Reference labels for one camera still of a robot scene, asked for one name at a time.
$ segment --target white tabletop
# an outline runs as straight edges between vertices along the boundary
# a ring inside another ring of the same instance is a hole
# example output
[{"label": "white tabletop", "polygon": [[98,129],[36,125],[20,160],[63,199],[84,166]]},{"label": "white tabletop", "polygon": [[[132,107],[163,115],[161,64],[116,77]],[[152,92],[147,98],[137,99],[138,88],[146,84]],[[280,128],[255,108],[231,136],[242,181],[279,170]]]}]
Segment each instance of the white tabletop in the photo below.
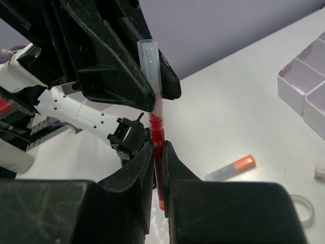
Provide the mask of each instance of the white tabletop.
[{"label": "white tabletop", "polygon": [[[180,160],[204,178],[246,155],[257,167],[232,180],[272,181],[314,205],[310,243],[324,243],[325,141],[277,96],[277,73],[325,31],[325,10],[298,21],[182,80],[182,97],[164,101],[166,138]],[[135,119],[139,111],[111,106],[107,113]],[[99,180],[120,167],[116,152],[81,132],[66,131],[31,151],[32,168],[17,178]]]}]

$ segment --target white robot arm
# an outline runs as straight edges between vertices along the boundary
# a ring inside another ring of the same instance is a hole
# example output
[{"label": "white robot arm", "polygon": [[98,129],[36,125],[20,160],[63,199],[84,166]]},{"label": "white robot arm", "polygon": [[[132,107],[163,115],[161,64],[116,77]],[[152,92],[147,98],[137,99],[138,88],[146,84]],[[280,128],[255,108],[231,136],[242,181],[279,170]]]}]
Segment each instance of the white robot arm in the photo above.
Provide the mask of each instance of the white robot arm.
[{"label": "white robot arm", "polygon": [[3,50],[3,52],[7,54],[0,60],[0,86],[10,93],[16,93],[26,87],[35,85],[46,87],[43,82],[27,71],[18,62],[18,59],[25,55],[32,47],[33,44],[29,44],[20,50]]},{"label": "white robot arm", "polygon": [[118,126],[118,117],[95,110],[65,96],[56,87],[45,90],[39,97],[40,103],[35,106],[41,115],[57,118],[83,129],[109,144],[109,134],[113,134]]}]

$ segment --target red liquid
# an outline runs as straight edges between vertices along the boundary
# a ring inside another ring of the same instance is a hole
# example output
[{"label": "red liquid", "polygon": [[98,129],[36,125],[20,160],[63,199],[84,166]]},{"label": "red liquid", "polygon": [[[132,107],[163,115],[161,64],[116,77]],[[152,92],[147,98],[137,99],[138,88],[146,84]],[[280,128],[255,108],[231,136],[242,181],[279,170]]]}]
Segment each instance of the red liquid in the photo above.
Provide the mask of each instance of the red liquid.
[{"label": "red liquid", "polygon": [[159,198],[159,207],[165,210],[164,186],[163,186],[163,148],[165,142],[164,119],[162,115],[156,117],[153,112],[149,114],[151,140],[154,143],[154,169],[156,172],[156,183]]},{"label": "red liquid", "polygon": [[13,106],[10,103],[8,103],[5,99],[0,98],[0,115],[5,114],[12,108]]}]

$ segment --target small vial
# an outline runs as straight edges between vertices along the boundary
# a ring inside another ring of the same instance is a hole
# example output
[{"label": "small vial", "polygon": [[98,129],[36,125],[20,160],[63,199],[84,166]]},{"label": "small vial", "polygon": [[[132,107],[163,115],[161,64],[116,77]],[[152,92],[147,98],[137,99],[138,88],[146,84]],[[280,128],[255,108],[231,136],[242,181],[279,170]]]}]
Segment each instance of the small vial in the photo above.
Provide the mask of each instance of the small vial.
[{"label": "small vial", "polygon": [[163,184],[163,148],[165,142],[163,119],[163,96],[160,76],[158,43],[153,39],[138,41],[138,53],[141,71],[149,81],[156,96],[154,109],[149,113],[150,135],[154,143],[154,168],[161,210],[165,210],[164,184]]},{"label": "small vial", "polygon": [[314,179],[325,180],[325,166],[317,165],[314,171]]},{"label": "small vial", "polygon": [[252,167],[256,166],[255,159],[248,155],[240,160],[233,162],[221,169],[218,169],[205,176],[207,181],[222,181],[224,179],[230,178],[241,172],[244,172]]}]

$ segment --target white divider box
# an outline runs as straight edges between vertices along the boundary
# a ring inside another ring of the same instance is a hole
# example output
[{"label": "white divider box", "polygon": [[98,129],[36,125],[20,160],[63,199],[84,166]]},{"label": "white divider box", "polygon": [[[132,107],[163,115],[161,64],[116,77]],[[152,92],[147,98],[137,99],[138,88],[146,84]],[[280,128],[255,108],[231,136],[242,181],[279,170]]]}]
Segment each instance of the white divider box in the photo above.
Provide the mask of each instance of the white divider box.
[{"label": "white divider box", "polygon": [[325,33],[279,72],[278,95],[325,139]]},{"label": "white divider box", "polygon": [[325,82],[306,97],[303,117],[304,121],[325,139]]},{"label": "white divider box", "polygon": [[302,115],[306,95],[324,80],[323,75],[295,58],[278,74],[278,95]]}]

